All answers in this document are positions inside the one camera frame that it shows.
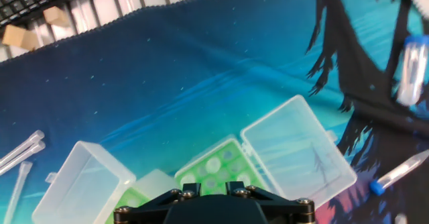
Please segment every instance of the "beige cube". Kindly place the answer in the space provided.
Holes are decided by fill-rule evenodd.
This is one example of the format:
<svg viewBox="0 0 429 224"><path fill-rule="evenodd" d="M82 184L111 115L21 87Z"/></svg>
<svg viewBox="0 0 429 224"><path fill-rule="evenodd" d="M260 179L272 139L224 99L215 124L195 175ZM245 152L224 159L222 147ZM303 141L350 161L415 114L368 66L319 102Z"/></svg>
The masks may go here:
<svg viewBox="0 0 429 224"><path fill-rule="evenodd" d="M35 33L14 25L6 26L2 43L26 50L34 50L39 47L38 36Z"/></svg>
<svg viewBox="0 0 429 224"><path fill-rule="evenodd" d="M43 15L45 16L46 22L52 25L57 25L60 27L68 27L70 25L68 23L66 13L64 13L58 7L51 7L49 9L45 9L43 11Z"/></svg>

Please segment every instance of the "blue cloth mat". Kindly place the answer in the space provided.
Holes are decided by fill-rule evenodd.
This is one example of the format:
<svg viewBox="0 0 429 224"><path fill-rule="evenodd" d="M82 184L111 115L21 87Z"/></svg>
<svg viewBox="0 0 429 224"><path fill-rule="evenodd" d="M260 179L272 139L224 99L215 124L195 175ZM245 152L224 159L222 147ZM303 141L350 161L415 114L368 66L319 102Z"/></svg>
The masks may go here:
<svg viewBox="0 0 429 224"><path fill-rule="evenodd" d="M382 197L367 185L428 142L429 87L395 104L404 39L428 33L410 0L187 0L150 7L0 67L0 156L37 129L46 149L14 223L31 214L78 140L100 143L138 178L193 156L303 95L358 174L318 223L429 219L429 165ZM18 168L0 176L0 219Z"/></svg>

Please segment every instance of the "centrifuge tube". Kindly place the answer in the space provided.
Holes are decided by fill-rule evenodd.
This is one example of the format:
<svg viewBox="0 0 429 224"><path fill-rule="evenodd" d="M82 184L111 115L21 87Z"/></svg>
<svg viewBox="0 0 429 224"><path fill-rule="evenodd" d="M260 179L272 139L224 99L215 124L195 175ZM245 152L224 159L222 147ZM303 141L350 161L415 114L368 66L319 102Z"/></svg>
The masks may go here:
<svg viewBox="0 0 429 224"><path fill-rule="evenodd" d="M423 161L429 156L429 150L423 151L415 156L412 156L404 163L400 164L398 167L394 168L392 171L385 174L378 180L374 180L369 185L369 188L376 194L381 195L384 193L384 190L391 186L393 183L398 181L400 178L411 172L413 169L417 168L423 163Z"/></svg>
<svg viewBox="0 0 429 224"><path fill-rule="evenodd" d="M33 154L43 150L45 148L45 143L43 141L38 141L36 144L33 144L26 151L22 152L18 157L14 158L12 161L7 163L6 165L0 167L0 176L6 173L8 170L12 169L22 161L26 160L28 157Z"/></svg>
<svg viewBox="0 0 429 224"><path fill-rule="evenodd" d="M22 144L12 150L12 152L8 153L6 156L0 159L0 167L6 165L9 161L20 155L20 153L22 153L24 150L28 149L32 144L37 143L44 137L45 134L42 131L35 131L29 138L27 138L27 140L25 140Z"/></svg>
<svg viewBox="0 0 429 224"><path fill-rule="evenodd" d="M32 166L33 163L28 161L24 161L21 163L21 166L19 167L18 179L16 180L15 188L13 189L12 197L6 211L6 216L3 224L10 224L12 222L13 214L15 212L16 205L18 204L19 196L21 196L22 188L24 186L29 170L32 168Z"/></svg>

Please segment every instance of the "open plastic box lid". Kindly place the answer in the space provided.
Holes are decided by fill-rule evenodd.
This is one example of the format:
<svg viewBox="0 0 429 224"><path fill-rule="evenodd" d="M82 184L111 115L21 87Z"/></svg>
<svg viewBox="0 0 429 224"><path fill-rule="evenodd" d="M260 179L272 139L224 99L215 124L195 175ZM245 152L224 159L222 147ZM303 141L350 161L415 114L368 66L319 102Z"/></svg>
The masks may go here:
<svg viewBox="0 0 429 224"><path fill-rule="evenodd" d="M317 208L356 182L356 173L300 95L243 129L241 137L286 199L309 198Z"/></svg>
<svg viewBox="0 0 429 224"><path fill-rule="evenodd" d="M33 212L35 224L104 224L135 175L99 144L77 142Z"/></svg>

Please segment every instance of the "blue tube cap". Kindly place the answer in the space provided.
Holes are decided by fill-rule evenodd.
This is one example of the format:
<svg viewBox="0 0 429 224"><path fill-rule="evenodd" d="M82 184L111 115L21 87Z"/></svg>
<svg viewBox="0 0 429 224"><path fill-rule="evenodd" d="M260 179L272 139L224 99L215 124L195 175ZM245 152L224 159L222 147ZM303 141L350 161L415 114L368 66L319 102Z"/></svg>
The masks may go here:
<svg viewBox="0 0 429 224"><path fill-rule="evenodd" d="M377 195L381 196L384 193L382 185L380 185L376 180L369 184L369 188Z"/></svg>
<svg viewBox="0 0 429 224"><path fill-rule="evenodd" d="M424 45L429 45L429 36L408 36L405 39L404 45L406 46L409 43L420 43Z"/></svg>

